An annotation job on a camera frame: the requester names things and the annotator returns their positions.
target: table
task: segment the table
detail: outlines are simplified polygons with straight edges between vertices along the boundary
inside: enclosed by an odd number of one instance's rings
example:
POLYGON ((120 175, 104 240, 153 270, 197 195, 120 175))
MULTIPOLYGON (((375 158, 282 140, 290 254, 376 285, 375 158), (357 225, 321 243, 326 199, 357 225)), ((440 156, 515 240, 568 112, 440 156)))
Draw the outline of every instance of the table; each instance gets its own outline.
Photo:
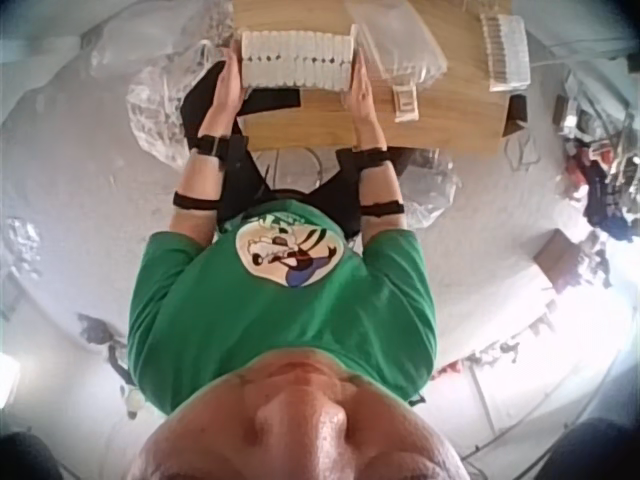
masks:
MULTIPOLYGON (((450 0, 410 0, 448 60, 446 75, 420 92, 420 119, 395 123, 391 88, 376 81, 378 118, 389 145, 493 154, 504 129, 508 94, 489 92, 489 67, 477 15, 450 0)), ((500 0, 501 9, 510 0, 500 0)), ((315 30, 348 34, 352 20, 343 0, 233 0, 237 29, 315 30)), ((297 109, 244 117, 249 148, 353 145, 349 114, 340 95, 303 90, 297 109)))

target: green t-shirt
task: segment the green t-shirt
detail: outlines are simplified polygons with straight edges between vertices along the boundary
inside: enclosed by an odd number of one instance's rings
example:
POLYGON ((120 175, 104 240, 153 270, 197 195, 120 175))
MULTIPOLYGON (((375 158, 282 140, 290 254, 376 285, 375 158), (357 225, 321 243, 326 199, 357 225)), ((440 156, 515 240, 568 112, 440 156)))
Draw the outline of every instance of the green t-shirt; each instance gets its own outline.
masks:
POLYGON ((318 210, 279 200, 203 248, 154 234, 131 303, 129 365, 170 413, 263 353, 322 350, 404 400, 436 354, 434 306, 414 233, 376 235, 363 256, 318 210))

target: nose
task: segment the nose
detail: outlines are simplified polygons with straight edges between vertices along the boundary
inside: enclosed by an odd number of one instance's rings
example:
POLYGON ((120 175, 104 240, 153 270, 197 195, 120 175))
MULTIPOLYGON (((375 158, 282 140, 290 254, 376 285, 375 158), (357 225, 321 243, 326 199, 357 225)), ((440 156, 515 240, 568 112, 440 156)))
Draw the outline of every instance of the nose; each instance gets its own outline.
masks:
POLYGON ((346 412, 322 392, 290 387, 264 405, 256 421, 277 478, 330 478, 330 472, 338 478, 349 468, 346 412))

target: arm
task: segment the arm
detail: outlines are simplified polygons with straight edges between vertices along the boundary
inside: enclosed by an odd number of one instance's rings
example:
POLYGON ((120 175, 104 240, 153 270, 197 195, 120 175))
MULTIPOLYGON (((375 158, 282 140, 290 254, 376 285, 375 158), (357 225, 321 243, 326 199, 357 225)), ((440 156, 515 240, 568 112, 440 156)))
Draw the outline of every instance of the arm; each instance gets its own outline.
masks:
MULTIPOLYGON (((371 82, 362 55, 358 55, 356 58, 351 90, 347 96, 347 107, 353 119, 356 148, 359 150, 372 148, 386 150, 387 142, 380 123, 378 123, 373 104, 371 82)), ((364 170, 360 175, 360 205, 393 201, 402 203, 402 194, 398 177, 391 162, 364 170)), ((363 216, 361 222, 362 244, 365 247, 380 232, 407 228, 404 214, 384 217, 363 216)))
MULTIPOLYGON (((226 51, 227 63, 218 77, 213 104, 200 126, 198 136, 231 135, 231 128, 244 99, 240 63, 234 50, 226 51)), ((200 155, 192 150, 182 173, 177 191, 201 200, 219 200, 224 172, 216 157, 200 155)), ((211 245, 216 230, 216 211, 182 210, 176 208, 169 231, 181 233, 206 247, 211 245)))

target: floor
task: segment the floor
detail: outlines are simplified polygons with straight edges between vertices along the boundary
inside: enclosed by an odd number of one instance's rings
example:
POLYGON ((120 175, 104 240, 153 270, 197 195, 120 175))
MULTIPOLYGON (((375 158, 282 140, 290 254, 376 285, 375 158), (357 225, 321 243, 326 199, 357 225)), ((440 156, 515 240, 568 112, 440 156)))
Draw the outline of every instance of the floor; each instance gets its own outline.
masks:
MULTIPOLYGON (((76 312, 127 329, 128 304, 149 235, 165 228, 178 172, 140 149, 131 133, 125 95, 129 79, 95 79, 81 53, 43 88, 28 92, 0 132, 4 218, 18 216, 41 233, 39 280, 25 282, 71 335, 76 312)), ((562 72, 536 69, 529 97, 530 129, 506 148, 525 161, 514 171, 504 150, 494 157, 453 157, 462 181, 453 206, 418 231, 438 309, 443 365, 534 320, 548 292, 532 262, 554 228, 580 239, 580 212, 559 193, 562 144, 551 114, 562 72)), ((335 169, 321 151, 325 177, 335 169)), ((283 152, 278 185, 310 188, 315 165, 283 152)), ((262 168, 273 162, 265 153, 262 168)), ((414 200, 419 184, 407 186, 414 200)))

